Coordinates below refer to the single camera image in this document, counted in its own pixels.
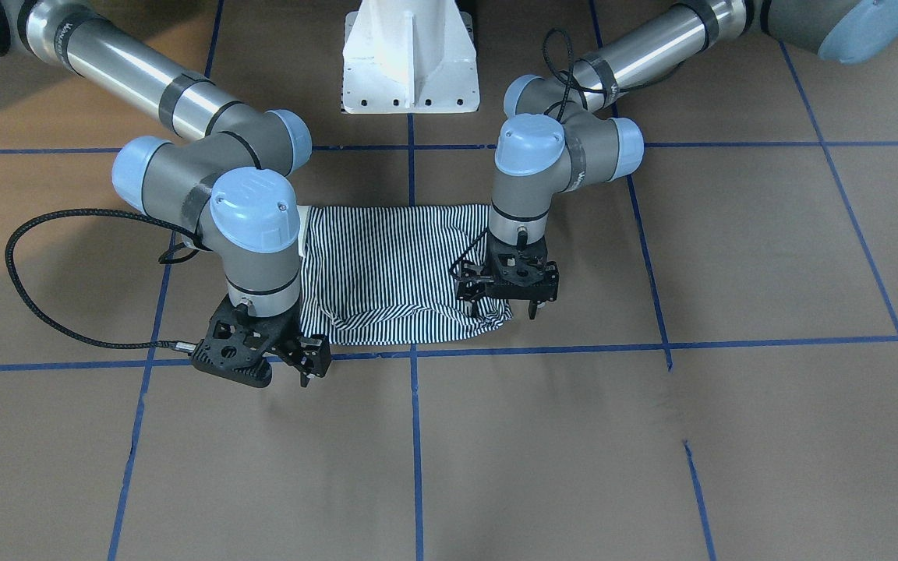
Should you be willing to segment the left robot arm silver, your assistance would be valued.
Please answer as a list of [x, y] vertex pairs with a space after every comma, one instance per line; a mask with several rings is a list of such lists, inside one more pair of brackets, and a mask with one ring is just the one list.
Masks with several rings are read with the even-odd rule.
[[685, 61], [752, 29], [844, 65], [867, 61], [898, 37], [898, 1], [677, 1], [669, 10], [546, 77], [521, 76], [504, 96], [506, 121], [483, 259], [450, 266], [471, 316], [479, 302], [525, 301], [529, 316], [558, 297], [546, 220], [553, 196], [633, 174], [644, 157], [629, 118], [599, 118], [620, 97], [670, 78]]

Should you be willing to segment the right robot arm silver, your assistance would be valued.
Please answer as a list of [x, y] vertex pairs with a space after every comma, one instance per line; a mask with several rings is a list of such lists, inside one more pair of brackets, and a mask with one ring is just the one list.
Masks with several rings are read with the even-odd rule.
[[84, 1], [0, 1], [0, 57], [14, 48], [102, 86], [181, 139], [139, 137], [115, 156], [111, 183], [129, 212], [61, 210], [14, 231], [5, 263], [31, 312], [93, 347], [132, 349], [129, 342], [75, 333], [46, 315], [22, 284], [14, 253], [22, 235], [62, 217], [142, 221], [181, 237], [161, 255], [163, 265], [185, 262], [182, 249], [220, 256], [227, 294], [199, 341], [151, 340], [137, 348], [181, 352], [200, 372], [256, 388], [270, 384], [271, 355], [295, 369], [302, 386], [324, 377], [331, 364], [327, 335], [304, 333], [300, 322], [302, 221], [288, 178], [313, 152], [302, 118], [288, 110], [254, 110]]

